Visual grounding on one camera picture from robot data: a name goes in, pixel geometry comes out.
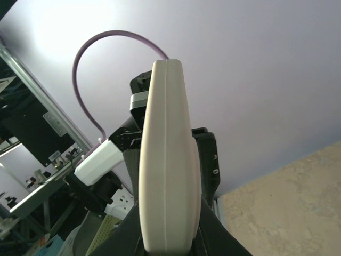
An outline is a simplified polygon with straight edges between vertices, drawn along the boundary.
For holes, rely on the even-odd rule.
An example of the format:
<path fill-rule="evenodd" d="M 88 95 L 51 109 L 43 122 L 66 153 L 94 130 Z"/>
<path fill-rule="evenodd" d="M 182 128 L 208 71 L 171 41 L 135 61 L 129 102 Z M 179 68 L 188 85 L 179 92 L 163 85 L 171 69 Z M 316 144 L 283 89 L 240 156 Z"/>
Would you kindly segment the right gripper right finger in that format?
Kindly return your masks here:
<path fill-rule="evenodd" d="M 251 256 L 251 253 L 225 229 L 202 198 L 199 226 L 189 255 Z"/>

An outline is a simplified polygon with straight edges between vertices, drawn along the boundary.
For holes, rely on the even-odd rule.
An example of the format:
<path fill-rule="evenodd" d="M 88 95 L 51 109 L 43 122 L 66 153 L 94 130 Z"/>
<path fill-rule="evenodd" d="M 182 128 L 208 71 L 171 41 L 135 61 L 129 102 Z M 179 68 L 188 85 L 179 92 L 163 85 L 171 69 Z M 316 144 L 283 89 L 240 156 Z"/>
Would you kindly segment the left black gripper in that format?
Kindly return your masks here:
<path fill-rule="evenodd" d="M 139 74 L 130 82 L 132 94 L 149 91 L 152 71 Z M 123 153 L 129 149 L 140 149 L 142 130 L 147 106 L 130 111 L 131 116 L 109 137 Z"/>

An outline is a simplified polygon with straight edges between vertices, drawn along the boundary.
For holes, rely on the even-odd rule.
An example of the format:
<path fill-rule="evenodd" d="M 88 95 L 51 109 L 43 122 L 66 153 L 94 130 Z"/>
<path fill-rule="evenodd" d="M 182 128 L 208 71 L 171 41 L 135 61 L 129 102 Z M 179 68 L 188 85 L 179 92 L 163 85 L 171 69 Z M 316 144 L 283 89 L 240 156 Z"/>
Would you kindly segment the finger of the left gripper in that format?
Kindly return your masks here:
<path fill-rule="evenodd" d="M 192 136 L 198 147 L 202 196 L 212 205 L 221 180 L 216 139 L 205 127 L 192 129 Z"/>

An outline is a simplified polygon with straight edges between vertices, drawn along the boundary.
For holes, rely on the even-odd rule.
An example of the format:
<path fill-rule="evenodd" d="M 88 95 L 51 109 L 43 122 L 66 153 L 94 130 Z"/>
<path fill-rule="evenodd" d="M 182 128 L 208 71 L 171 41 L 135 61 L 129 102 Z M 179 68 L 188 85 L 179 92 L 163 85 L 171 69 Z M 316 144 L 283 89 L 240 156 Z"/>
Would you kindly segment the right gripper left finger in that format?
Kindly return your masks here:
<path fill-rule="evenodd" d="M 145 255 L 139 208 L 134 205 L 118 228 L 90 256 Z"/>

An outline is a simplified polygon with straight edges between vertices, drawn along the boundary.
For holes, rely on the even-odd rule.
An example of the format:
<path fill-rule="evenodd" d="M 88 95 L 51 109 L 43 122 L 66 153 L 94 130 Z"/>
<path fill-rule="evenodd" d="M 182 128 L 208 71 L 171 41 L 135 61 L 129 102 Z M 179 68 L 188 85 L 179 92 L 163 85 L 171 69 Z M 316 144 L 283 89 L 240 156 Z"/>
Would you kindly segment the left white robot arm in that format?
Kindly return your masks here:
<path fill-rule="evenodd" d="M 92 211 L 102 211 L 104 205 L 111 201 L 109 196 L 112 192 L 109 189 L 118 187 L 118 179 L 109 172 L 119 163 L 126 163 L 132 183 L 134 186 L 138 185 L 139 160 L 130 162 L 123 153 L 137 151 L 141 147 L 151 74 L 151 71 L 147 71 L 131 80 L 130 118 L 111 136 L 101 139 L 99 144 L 76 164 L 75 176 L 68 178 L 72 181 L 75 191 Z M 202 195 L 208 205 L 212 205 L 221 180 L 216 139 L 205 127 L 193 129 L 192 136 L 198 146 Z"/>

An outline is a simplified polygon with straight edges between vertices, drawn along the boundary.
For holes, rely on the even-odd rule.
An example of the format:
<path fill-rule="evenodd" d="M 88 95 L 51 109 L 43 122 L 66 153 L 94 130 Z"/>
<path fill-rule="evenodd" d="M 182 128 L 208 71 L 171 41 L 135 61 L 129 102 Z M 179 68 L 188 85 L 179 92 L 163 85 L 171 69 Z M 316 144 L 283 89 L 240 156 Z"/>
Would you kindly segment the white phone case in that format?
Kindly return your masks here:
<path fill-rule="evenodd" d="M 139 216 L 149 255 L 187 255 L 197 233 L 201 195 L 183 67 L 157 60 L 142 132 Z"/>

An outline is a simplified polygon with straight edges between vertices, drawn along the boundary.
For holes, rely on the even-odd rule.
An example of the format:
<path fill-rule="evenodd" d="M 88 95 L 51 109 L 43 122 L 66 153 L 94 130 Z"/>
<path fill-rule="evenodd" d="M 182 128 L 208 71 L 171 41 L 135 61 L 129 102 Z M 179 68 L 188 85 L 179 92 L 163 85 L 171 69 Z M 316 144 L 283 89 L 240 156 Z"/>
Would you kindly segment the left aluminium corner post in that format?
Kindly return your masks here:
<path fill-rule="evenodd" d="M 71 138 L 73 145 L 78 145 L 81 149 L 80 153 L 73 160 L 65 163 L 59 171 L 54 169 L 52 162 L 66 155 L 66 151 L 61 149 L 56 149 L 48 158 L 42 161 L 38 160 L 38 157 L 30 152 L 28 146 L 23 142 L 1 154 L 1 169 L 11 176 L 15 184 L 20 185 L 25 190 L 25 193 L 18 196 L 18 204 L 11 208 L 9 212 L 16 217 L 25 218 L 33 210 L 46 203 L 48 198 L 64 184 L 65 177 L 74 173 L 76 164 L 81 159 L 81 154 L 89 148 L 89 144 L 80 138 L 80 134 L 66 121 L 56 104 L 52 102 L 32 75 L 26 71 L 20 61 L 4 45 L 1 45 L 1 58 L 28 90 L 33 93 L 34 101 L 39 103 L 38 110 L 41 114 L 29 122 L 30 129 L 41 128 L 42 123 L 46 123 L 52 131 L 52 135 L 48 139 L 44 139 L 41 133 L 38 134 L 35 144 L 39 146 L 39 151 L 41 153 L 46 152 L 46 145 L 53 144 L 66 136 Z M 33 177 L 38 170 L 42 172 L 50 171 L 52 175 L 41 185 L 33 185 L 27 188 L 25 180 Z"/>

